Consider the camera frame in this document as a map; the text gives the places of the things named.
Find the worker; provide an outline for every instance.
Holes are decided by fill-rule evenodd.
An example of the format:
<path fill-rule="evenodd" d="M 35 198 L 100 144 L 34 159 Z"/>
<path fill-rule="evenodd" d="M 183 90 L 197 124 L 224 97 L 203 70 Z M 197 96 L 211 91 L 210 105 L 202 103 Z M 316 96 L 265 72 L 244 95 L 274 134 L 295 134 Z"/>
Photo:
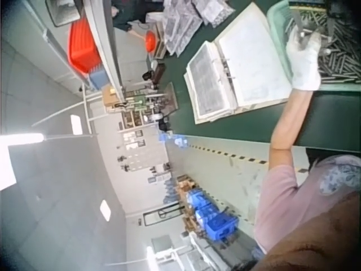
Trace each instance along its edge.
<path fill-rule="evenodd" d="M 233 270 L 244 270 L 243 266 L 240 263 Z M 360 193 L 347 195 L 299 226 L 252 270 L 361 270 Z"/>
<path fill-rule="evenodd" d="M 299 39 L 298 29 L 294 27 L 286 48 L 293 72 L 293 90 L 271 137 L 269 168 L 256 212 L 254 238 L 264 254 L 294 229 L 360 189 L 361 160 L 354 155 L 310 157 L 309 175 L 301 186 L 297 185 L 291 148 L 312 95 L 321 84 L 320 33 L 310 36 L 305 49 L 301 48 Z M 249 262 L 235 270 L 249 270 L 255 263 Z"/>
<path fill-rule="evenodd" d="M 129 22 L 139 20 L 145 24 L 147 13 L 161 12 L 163 9 L 162 2 L 151 2 L 151 0 L 112 0 L 113 26 L 143 38 L 132 29 Z"/>

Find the green table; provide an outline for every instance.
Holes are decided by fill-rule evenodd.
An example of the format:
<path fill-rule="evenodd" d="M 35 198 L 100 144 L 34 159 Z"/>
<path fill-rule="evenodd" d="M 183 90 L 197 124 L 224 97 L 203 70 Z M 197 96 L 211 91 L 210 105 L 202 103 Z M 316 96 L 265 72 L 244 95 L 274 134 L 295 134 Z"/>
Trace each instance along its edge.
<path fill-rule="evenodd" d="M 236 12 L 221 26 L 213 29 L 202 26 L 183 54 L 166 58 L 166 71 L 162 85 L 173 82 L 179 110 L 170 116 L 174 133 L 189 136 L 269 142 L 284 104 L 266 107 L 195 125 L 192 105 L 183 75 L 187 63 L 204 41 L 213 41 L 225 27 L 246 8 L 251 1 L 230 0 Z M 255 3 L 266 13 L 277 0 L 259 0 Z M 297 145 L 344 151 L 360 151 L 360 93 L 317 92 L 311 103 Z"/>

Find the white glove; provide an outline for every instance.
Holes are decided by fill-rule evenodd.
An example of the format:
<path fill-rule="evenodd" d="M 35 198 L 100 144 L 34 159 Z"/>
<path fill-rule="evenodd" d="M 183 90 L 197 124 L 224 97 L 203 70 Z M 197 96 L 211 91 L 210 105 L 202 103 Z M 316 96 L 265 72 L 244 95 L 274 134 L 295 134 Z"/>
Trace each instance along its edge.
<path fill-rule="evenodd" d="M 112 6 L 112 17 L 115 17 L 118 14 L 118 12 L 119 12 L 119 9 Z"/>
<path fill-rule="evenodd" d="M 294 89 L 314 91 L 320 88 L 321 75 L 318 72 L 320 48 L 320 33 L 312 33 L 306 47 L 302 48 L 298 28 L 294 27 L 292 29 L 286 50 L 292 67 L 292 86 Z"/>

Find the fluorescent light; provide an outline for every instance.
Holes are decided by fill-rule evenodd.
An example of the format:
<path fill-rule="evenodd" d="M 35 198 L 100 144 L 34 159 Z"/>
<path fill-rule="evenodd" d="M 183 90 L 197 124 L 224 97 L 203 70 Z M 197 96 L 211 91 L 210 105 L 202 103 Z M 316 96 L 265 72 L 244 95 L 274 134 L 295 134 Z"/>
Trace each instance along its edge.
<path fill-rule="evenodd" d="M 70 115 L 70 120 L 72 122 L 73 134 L 75 135 L 83 134 L 83 128 L 81 126 L 80 117 L 77 115 Z"/>
<path fill-rule="evenodd" d="M 9 149 L 0 143 L 0 191 L 16 184 L 14 170 L 12 169 Z"/>
<path fill-rule="evenodd" d="M 100 211 L 102 212 L 102 215 L 104 216 L 105 220 L 109 221 L 111 219 L 112 211 L 105 200 L 103 200 L 100 205 Z"/>
<path fill-rule="evenodd" d="M 147 261 L 150 271 L 159 271 L 156 255 L 152 247 L 147 247 Z"/>
<path fill-rule="evenodd" d="M 6 146 L 32 144 L 42 141 L 44 141 L 44 135 L 40 133 L 0 135 L 0 143 Z"/>

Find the yellow black warning tape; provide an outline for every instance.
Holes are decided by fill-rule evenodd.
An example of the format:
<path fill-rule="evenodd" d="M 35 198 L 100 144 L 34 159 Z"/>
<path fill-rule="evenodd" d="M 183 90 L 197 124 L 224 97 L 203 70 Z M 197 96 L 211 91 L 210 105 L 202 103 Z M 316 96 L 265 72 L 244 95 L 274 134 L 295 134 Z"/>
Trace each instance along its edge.
<path fill-rule="evenodd" d="M 268 161 L 259 160 L 256 158 L 249 158 L 249 157 L 240 156 L 240 155 L 236 155 L 236 154 L 230 154 L 230 153 L 227 153 L 224 151 L 217 151 L 217 150 L 213 150 L 211 148 L 200 147 L 200 146 L 196 146 L 196 145 L 192 145 L 192 144 L 188 144 L 188 147 L 195 148 L 196 150 L 200 150 L 200 151 L 210 152 L 212 154 L 218 154 L 218 155 L 223 155 L 223 156 L 234 158 L 234 159 L 239 159 L 239 160 L 249 162 L 249 163 L 268 165 Z M 294 170 L 298 173 L 307 173 L 309 171 L 308 169 L 305 169 L 305 168 L 295 168 Z"/>

